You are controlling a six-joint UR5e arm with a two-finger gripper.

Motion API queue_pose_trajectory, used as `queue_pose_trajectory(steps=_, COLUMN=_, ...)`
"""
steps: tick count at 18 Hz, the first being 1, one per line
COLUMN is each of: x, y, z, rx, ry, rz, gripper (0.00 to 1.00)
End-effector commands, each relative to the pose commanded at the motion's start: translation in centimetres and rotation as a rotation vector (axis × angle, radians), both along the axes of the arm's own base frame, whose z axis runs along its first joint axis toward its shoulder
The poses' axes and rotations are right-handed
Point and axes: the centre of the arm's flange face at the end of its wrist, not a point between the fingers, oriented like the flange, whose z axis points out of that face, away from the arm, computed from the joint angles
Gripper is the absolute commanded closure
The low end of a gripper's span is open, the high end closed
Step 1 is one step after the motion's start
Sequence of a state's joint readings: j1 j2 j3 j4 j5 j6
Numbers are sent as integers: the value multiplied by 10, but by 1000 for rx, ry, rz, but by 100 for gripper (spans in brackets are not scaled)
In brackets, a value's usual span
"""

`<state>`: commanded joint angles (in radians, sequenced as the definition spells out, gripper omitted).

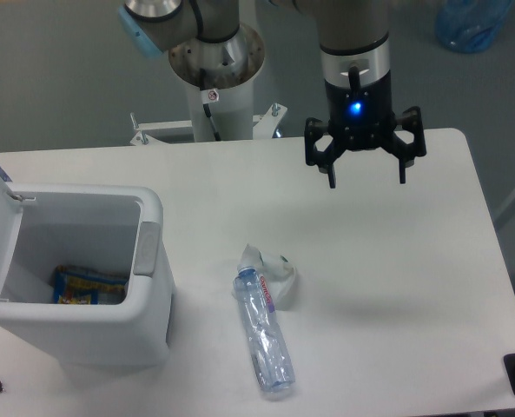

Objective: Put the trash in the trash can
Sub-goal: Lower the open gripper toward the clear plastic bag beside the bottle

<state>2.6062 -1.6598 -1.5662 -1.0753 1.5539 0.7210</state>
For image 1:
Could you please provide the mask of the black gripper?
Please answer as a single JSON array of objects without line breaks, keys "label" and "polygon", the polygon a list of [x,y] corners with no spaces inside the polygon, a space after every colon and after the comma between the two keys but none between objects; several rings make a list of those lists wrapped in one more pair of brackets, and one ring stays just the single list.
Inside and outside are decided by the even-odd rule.
[{"label": "black gripper", "polygon": [[[393,113],[392,80],[383,76],[379,81],[361,87],[357,93],[325,82],[330,121],[309,117],[304,128],[305,161],[327,175],[329,187],[336,188],[334,163],[347,151],[373,150],[385,145],[385,151],[399,161],[399,183],[406,183],[406,169],[416,157],[426,155],[426,140],[421,109],[413,106],[397,117]],[[404,142],[395,129],[400,126],[413,135]],[[332,141],[324,150],[316,143],[325,135]]]}]

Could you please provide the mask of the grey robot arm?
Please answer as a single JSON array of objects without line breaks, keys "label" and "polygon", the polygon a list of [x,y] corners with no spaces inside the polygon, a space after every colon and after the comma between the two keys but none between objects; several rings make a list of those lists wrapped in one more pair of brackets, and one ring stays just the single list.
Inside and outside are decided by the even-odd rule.
[{"label": "grey robot arm", "polygon": [[[305,160],[329,178],[347,151],[383,149],[405,172],[426,154],[419,108],[393,113],[388,4],[385,1],[286,1],[317,28],[329,118],[308,118]],[[264,64],[258,33],[236,1],[125,1],[123,28],[145,56],[167,55],[188,88],[199,142],[249,138],[253,100],[240,97]]]}]

